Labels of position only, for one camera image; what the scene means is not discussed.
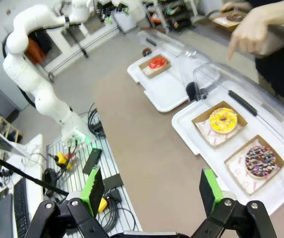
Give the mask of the person's left hand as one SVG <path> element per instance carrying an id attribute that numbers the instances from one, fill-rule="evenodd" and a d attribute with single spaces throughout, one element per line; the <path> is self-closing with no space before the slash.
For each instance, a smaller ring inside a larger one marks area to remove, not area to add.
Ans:
<path id="1" fill-rule="evenodd" d="M 268 30 L 266 6 L 251 10 L 233 31 L 228 47 L 227 59 L 230 60 L 239 48 L 242 52 L 255 53 L 261 49 Z"/>

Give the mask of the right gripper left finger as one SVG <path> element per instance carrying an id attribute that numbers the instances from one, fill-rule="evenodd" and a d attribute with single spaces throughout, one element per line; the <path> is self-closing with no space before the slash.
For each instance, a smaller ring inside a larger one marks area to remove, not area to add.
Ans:
<path id="1" fill-rule="evenodd" d="M 107 238 L 96 219 L 104 191 L 101 168 L 94 166 L 78 197 L 61 204 L 51 200 L 39 204 L 25 237 L 62 238 L 67 230 L 76 229 L 82 238 Z"/>

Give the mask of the person's right hand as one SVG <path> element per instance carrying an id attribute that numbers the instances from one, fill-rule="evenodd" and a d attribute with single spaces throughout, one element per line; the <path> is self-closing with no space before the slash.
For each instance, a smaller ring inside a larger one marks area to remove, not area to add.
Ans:
<path id="1" fill-rule="evenodd" d="M 233 9 L 235 7 L 235 3 L 234 2 L 227 2 L 225 3 L 221 8 L 220 8 L 220 12 L 227 12 L 231 9 Z"/>

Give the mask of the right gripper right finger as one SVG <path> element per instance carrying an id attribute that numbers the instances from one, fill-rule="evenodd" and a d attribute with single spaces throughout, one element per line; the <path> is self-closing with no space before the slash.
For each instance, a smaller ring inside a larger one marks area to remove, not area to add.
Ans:
<path id="1" fill-rule="evenodd" d="M 202 169 L 199 183 L 207 218 L 193 233 L 193 238 L 219 238 L 225 230 L 236 231 L 240 238 L 276 238 L 276 232 L 263 202 L 246 205 L 223 195 L 211 169 Z"/>

